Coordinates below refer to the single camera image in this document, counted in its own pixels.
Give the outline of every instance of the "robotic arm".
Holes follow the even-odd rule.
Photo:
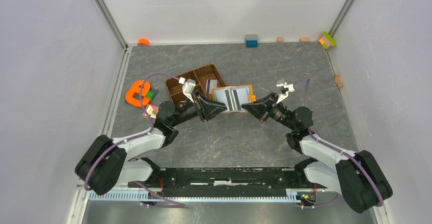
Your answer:
[[[133,161],[136,156],[172,143],[178,135],[174,126],[197,116],[201,121],[208,121],[227,109],[223,103],[207,99],[200,92],[193,91],[194,87],[195,82],[191,79],[184,83],[183,93],[188,100],[180,108],[176,108],[171,101],[165,101],[159,106],[154,128],[127,137],[111,139],[106,135],[101,135],[96,138],[79,161],[75,173],[81,179],[85,179],[90,173],[88,185],[98,195],[107,193],[116,184],[135,180],[146,181],[153,169],[148,162],[142,159]],[[124,141],[123,144],[108,152],[94,171],[89,172],[97,158],[109,147],[122,141]]]
[[[288,92],[293,91],[286,88],[291,86],[279,81],[277,87],[281,88],[281,94],[270,93],[256,103],[243,104],[241,107],[260,122],[272,118],[292,130],[286,134],[289,146],[301,154],[311,156],[294,167],[298,180],[318,183],[339,193],[354,211],[362,213],[380,202],[366,176],[349,159],[349,155],[370,176],[383,200],[391,197],[393,190],[371,153],[366,150],[356,153],[322,140],[309,129],[313,125],[310,109],[302,106],[289,111],[283,106],[281,101],[288,97]]]

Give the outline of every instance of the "white wall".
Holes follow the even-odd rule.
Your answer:
[[[432,0],[356,0],[330,51],[349,117],[394,190],[393,223],[430,223]]]
[[[0,6],[0,223],[64,223],[122,50],[93,0]]]
[[[128,43],[317,40],[345,0],[104,0]]]

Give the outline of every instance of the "lime green block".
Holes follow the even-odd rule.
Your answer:
[[[148,98],[154,98],[154,92],[149,91],[149,92],[146,94],[146,97],[148,97]]]
[[[330,36],[329,33],[327,33],[327,32],[323,32],[322,35],[325,36],[325,37],[327,38],[327,40],[330,42],[330,44],[331,44],[332,46],[336,46],[336,45],[337,45],[336,41],[335,41],[335,40]]]

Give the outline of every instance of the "pink block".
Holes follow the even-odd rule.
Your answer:
[[[327,44],[327,46],[329,46],[329,47],[331,47],[332,46],[332,44],[327,40],[327,38],[326,37],[321,37],[321,39]]]

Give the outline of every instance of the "brown wooden box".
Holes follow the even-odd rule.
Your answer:
[[[194,80],[195,90],[200,91],[200,93],[205,95],[207,98],[212,98],[211,94],[204,93],[208,79],[218,80],[218,88],[227,86],[214,64],[209,64],[201,68],[191,70],[184,74],[177,75],[177,77],[184,77],[186,80]],[[185,101],[187,99],[181,90],[183,84],[178,83],[176,79],[170,78],[165,82],[165,84],[167,85],[171,101],[173,101],[177,107],[180,105],[181,101]]]

